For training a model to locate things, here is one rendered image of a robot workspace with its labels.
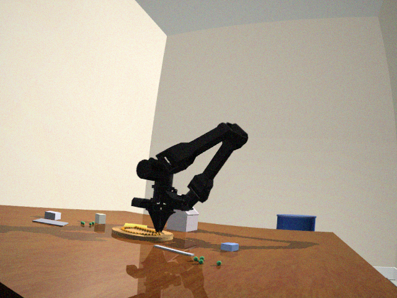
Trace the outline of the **white rectangular sheet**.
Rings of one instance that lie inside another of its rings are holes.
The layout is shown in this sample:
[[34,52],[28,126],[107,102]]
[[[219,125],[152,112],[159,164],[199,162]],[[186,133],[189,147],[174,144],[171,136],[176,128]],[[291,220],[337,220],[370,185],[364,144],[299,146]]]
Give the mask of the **white rectangular sheet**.
[[49,219],[37,219],[37,220],[33,220],[33,222],[40,222],[40,223],[42,223],[42,224],[50,224],[50,225],[57,225],[57,226],[64,226],[64,225],[66,225],[66,224],[69,224],[69,223],[66,223],[66,222],[59,222],[59,221],[56,221],[56,220],[49,220]]

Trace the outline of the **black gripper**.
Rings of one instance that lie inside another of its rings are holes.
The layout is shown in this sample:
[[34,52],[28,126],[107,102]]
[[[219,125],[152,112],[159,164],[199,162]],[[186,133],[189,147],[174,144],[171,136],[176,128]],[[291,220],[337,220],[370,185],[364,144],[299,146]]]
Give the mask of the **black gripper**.
[[149,212],[155,232],[159,232],[159,230],[162,232],[168,218],[173,213],[176,213],[174,210],[178,210],[168,208],[166,204],[163,204],[163,200],[159,199],[159,195],[163,191],[164,187],[168,187],[168,191],[174,190],[172,183],[154,182],[154,185],[152,185],[152,188],[154,189],[153,198],[143,199],[140,197],[134,197],[131,201],[133,207],[144,208]]

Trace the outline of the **light blue flat block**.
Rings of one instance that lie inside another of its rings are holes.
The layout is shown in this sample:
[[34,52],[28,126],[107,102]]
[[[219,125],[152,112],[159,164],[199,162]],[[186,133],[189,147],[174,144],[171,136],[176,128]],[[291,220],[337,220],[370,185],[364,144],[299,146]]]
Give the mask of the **light blue flat block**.
[[226,251],[236,251],[239,250],[239,244],[237,243],[222,243],[221,244],[221,250],[226,250]]

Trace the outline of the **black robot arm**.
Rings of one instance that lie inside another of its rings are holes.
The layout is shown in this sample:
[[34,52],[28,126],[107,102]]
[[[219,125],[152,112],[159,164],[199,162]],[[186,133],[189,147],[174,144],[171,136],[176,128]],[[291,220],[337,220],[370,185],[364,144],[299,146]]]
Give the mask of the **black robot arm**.
[[[189,205],[189,210],[199,202],[204,203],[213,187],[213,180],[221,170],[232,152],[241,148],[248,140],[248,134],[236,123],[220,123],[213,130],[192,140],[181,142],[157,154],[149,160],[142,160],[136,166],[136,174],[140,179],[154,182],[172,183],[173,174],[187,169],[201,153],[222,142],[221,147],[209,162],[204,172],[195,175],[187,186],[190,191],[185,195],[177,195],[177,189],[168,191],[164,187],[159,195],[170,209],[181,210],[182,206]],[[168,162],[166,161],[166,159]]]

